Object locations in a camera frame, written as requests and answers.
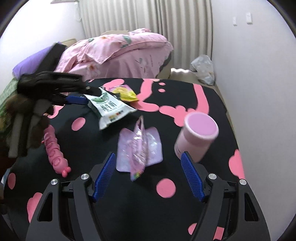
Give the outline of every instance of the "wall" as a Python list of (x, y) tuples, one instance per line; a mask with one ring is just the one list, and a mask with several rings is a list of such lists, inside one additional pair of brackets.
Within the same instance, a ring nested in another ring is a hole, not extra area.
[(29, 0), (0, 38), (0, 93), (12, 79), (12, 69), (54, 42), (85, 39), (74, 3)]
[(266, 0), (212, 0), (212, 9), (216, 83), (246, 179), (277, 240), (296, 213), (296, 39)]

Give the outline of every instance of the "black tablecloth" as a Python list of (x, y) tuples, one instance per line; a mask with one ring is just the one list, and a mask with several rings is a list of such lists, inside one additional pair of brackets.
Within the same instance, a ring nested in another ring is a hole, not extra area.
[[(89, 85), (99, 87), (112, 79), (94, 80)], [(136, 94), (140, 93), (142, 79), (124, 79)], [(152, 95), (145, 101), (158, 106), (182, 105), (186, 109), (197, 107), (193, 84), (173, 80), (161, 80), (152, 85)], [(226, 109), (213, 89), (203, 87), (209, 104), (209, 115), (219, 127), (219, 136), (201, 160), (209, 172), (216, 173), (224, 180), (236, 181), (228, 166), (228, 160), (238, 148)], [(181, 127), (174, 119), (159, 111), (137, 111), (100, 131), (98, 118), (87, 106), (68, 105), (51, 119), (56, 130), (58, 143), (72, 172), (67, 178), (56, 174), (48, 161), (44, 146), (29, 150), (26, 158), (19, 158), (11, 172), (16, 176), (15, 187), (5, 186), (5, 199), (12, 226), (21, 240), (25, 240), (29, 227), (27, 202), (36, 192), (43, 192), (53, 178), (61, 182), (74, 180), (88, 173), (95, 164), (102, 163), (109, 152), (117, 153), (119, 132), (122, 128), (133, 130), (139, 116), (144, 116), (145, 128), (155, 126), (160, 134), (163, 147), (163, 162), (145, 169), (135, 182), (129, 173), (117, 170), (111, 178), (105, 196), (94, 206), (104, 232), (109, 241), (116, 240), (189, 240), (188, 227), (196, 223), (203, 204), (190, 190), (174, 153), (174, 143)], [(71, 125), (78, 117), (86, 119), (85, 125), (73, 131)], [(176, 185), (176, 193), (171, 198), (162, 198), (156, 192), (157, 183), (169, 178)], [(227, 204), (224, 204), (219, 226), (224, 226)]]

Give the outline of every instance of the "pink canister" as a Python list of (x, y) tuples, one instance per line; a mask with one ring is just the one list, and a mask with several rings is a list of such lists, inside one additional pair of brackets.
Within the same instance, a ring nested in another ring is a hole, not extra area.
[(212, 142), (217, 138), (219, 128), (209, 115), (202, 112), (191, 112), (184, 120), (184, 127), (175, 143), (175, 153), (179, 159), (188, 151), (194, 162), (199, 162)]

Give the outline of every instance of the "curtain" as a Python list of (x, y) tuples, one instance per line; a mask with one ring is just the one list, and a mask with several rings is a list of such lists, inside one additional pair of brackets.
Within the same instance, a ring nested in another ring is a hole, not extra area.
[(108, 30), (148, 28), (173, 45), (174, 68), (189, 69), (201, 54), (212, 55), (210, 0), (80, 0), (88, 38)]

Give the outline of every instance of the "metal bolt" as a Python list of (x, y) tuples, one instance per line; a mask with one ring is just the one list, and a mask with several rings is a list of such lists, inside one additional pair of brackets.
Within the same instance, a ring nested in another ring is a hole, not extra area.
[(217, 176), (214, 173), (210, 173), (209, 178), (212, 180), (215, 180), (217, 178)]
[(52, 179), (50, 184), (51, 185), (56, 185), (59, 181), (57, 179)]
[(89, 178), (89, 175), (88, 174), (82, 174), (81, 175), (81, 179), (82, 180), (86, 180), (86, 179), (88, 179)]
[(242, 184), (242, 185), (246, 185), (246, 184), (247, 184), (247, 181), (246, 181), (245, 179), (241, 179), (241, 180), (239, 181), (239, 183)]

